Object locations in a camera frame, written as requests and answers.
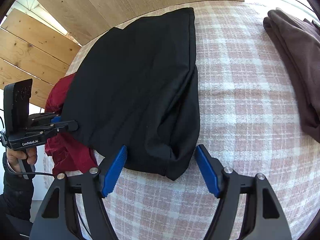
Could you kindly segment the black sleeved left forearm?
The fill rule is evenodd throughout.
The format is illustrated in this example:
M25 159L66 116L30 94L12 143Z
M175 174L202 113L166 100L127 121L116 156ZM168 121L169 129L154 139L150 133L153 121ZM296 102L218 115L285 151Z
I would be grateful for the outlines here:
M12 170L3 154L4 189L1 194L1 239L29 239L33 223L30 209L34 186Z

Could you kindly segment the person's left hand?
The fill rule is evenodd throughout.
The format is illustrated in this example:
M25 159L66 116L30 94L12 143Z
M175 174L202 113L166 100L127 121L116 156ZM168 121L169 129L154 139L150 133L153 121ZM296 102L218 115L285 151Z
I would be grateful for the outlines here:
M27 160L29 165L35 165L37 162L37 149L36 148L29 148L26 149L26 152L23 151L14 151L12 149L7 148L6 150L7 160L10 167L15 172L22 172L19 160Z

